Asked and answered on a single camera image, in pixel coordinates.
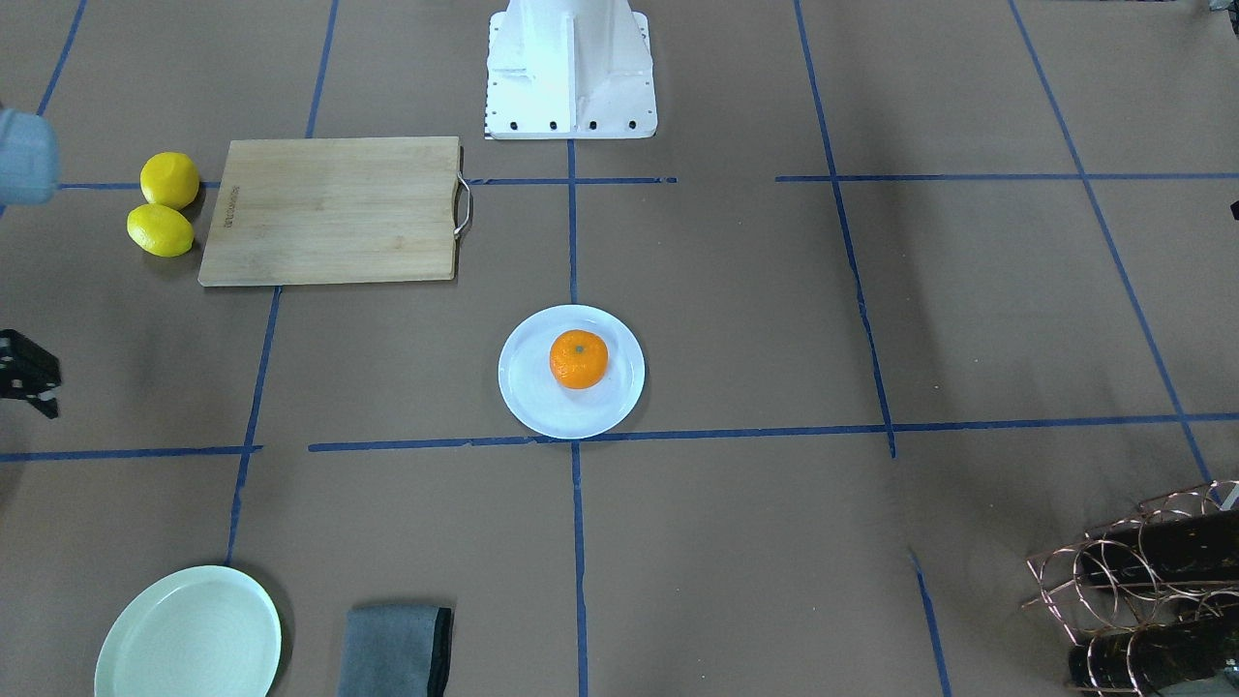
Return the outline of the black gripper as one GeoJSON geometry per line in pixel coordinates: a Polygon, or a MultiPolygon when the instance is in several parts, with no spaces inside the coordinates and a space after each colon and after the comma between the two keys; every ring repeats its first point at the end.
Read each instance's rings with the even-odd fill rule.
{"type": "Polygon", "coordinates": [[[1,331],[1,394],[4,400],[28,400],[45,415],[57,418],[57,391],[62,384],[59,360],[19,331],[1,331]]]}

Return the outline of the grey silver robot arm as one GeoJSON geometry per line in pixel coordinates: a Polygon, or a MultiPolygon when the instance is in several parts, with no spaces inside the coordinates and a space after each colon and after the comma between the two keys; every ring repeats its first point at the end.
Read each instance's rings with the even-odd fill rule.
{"type": "MultiPolygon", "coordinates": [[[[59,184],[59,146],[50,123],[12,106],[1,110],[1,203],[45,204],[59,184]]],[[[59,360],[16,329],[1,331],[1,397],[58,418],[59,360]]]]}

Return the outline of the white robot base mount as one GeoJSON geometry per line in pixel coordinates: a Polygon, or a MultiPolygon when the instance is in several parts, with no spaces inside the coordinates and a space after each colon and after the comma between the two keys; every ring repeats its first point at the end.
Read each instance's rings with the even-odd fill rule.
{"type": "Polygon", "coordinates": [[[488,22],[484,137],[652,137],[650,24],[627,1],[509,1],[488,22]]]}

